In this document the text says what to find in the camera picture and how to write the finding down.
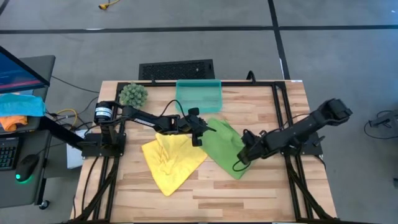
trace black floor stripe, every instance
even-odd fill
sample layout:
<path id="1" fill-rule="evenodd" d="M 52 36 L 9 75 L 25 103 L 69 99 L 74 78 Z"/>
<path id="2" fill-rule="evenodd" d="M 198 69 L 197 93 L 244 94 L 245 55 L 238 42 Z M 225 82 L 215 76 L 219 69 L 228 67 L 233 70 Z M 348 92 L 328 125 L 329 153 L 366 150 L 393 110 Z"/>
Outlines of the black floor stripe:
<path id="1" fill-rule="evenodd" d="M 259 31 L 273 30 L 272 26 L 211 26 L 211 27 L 144 27 L 113 29 L 35 29 L 0 30 L 0 34 L 104 34 L 140 32 L 195 32 L 195 31 Z"/>
<path id="2" fill-rule="evenodd" d="M 269 5 L 270 13 L 271 13 L 272 26 L 274 28 L 274 33 L 275 33 L 276 47 L 278 50 L 280 62 L 282 64 L 282 73 L 283 73 L 284 79 L 290 80 L 290 74 L 289 74 L 289 69 L 287 68 L 287 60 L 286 60 L 286 56 L 285 56 L 284 44 L 282 42 L 282 37 L 280 36 L 278 19 L 276 16 L 274 1 L 268 0 L 268 5 Z"/>
<path id="3" fill-rule="evenodd" d="M 280 26 L 279 30 L 381 30 L 398 29 L 398 25 L 360 25 L 360 26 Z"/>
<path id="4" fill-rule="evenodd" d="M 1 6 L 0 6 L 0 16 L 1 16 L 2 12 L 4 12 L 4 9 L 6 8 L 9 1 L 10 0 L 4 0 L 4 2 L 2 2 Z"/>

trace orange cloth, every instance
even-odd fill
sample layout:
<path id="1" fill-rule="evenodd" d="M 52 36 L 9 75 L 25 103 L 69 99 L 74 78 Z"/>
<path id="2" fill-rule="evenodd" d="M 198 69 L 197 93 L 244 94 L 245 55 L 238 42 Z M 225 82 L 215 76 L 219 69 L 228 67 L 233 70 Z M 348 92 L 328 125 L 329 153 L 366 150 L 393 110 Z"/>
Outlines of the orange cloth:
<path id="1" fill-rule="evenodd" d="M 15 131 L 17 124 L 27 125 L 27 116 L 5 116 L 0 118 L 0 123 L 5 131 Z"/>

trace computer mouse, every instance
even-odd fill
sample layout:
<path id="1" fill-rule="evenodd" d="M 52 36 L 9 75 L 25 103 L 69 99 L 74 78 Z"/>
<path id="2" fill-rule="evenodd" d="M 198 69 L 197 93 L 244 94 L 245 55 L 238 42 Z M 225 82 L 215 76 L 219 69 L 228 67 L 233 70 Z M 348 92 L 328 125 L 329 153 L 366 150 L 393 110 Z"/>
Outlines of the computer mouse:
<path id="1" fill-rule="evenodd" d="M 36 154 L 27 155 L 25 158 L 23 158 L 15 169 L 15 178 L 17 181 L 23 182 L 27 180 L 35 170 L 39 159 L 39 155 Z"/>

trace gray floor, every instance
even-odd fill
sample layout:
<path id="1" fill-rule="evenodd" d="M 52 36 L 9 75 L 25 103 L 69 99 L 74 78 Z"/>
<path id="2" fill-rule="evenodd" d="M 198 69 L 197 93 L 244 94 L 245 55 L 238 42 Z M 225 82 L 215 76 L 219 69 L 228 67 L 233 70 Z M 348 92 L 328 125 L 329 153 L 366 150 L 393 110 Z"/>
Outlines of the gray floor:
<path id="1" fill-rule="evenodd" d="M 274 0 L 280 26 L 398 24 L 393 0 Z M 92 29 L 177 26 L 270 26 L 267 1 L 123 0 L 106 12 L 101 0 L 13 0 L 0 29 Z M 291 79 L 304 81 L 310 107 L 341 98 L 354 115 L 338 128 L 322 129 L 331 191 L 343 220 L 396 223 L 398 220 L 398 140 L 371 139 L 363 125 L 378 111 L 398 109 L 398 30 L 282 31 Z M 133 34 L 1 35 L 0 44 L 18 57 L 53 54 L 54 75 L 99 90 L 102 80 L 135 80 L 148 62 L 212 58 L 217 78 L 281 79 L 273 31 L 173 32 Z M 52 80 L 50 111 L 81 111 L 95 97 Z M 83 115 L 92 119 L 93 105 Z M 369 130 L 387 136 L 388 130 Z M 78 180 L 50 179 L 48 210 L 31 205 L 0 209 L 1 223 L 67 220 Z"/>

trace translucent teal bin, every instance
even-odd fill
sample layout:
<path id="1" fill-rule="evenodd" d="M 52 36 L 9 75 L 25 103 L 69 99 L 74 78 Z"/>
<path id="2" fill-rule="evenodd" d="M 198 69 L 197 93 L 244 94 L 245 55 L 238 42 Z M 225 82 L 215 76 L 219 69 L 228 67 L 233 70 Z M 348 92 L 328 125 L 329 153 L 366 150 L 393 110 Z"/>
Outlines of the translucent teal bin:
<path id="1" fill-rule="evenodd" d="M 199 108 L 200 113 L 217 113 L 223 107 L 221 80 L 177 80 L 175 99 L 188 113 L 190 108 Z"/>

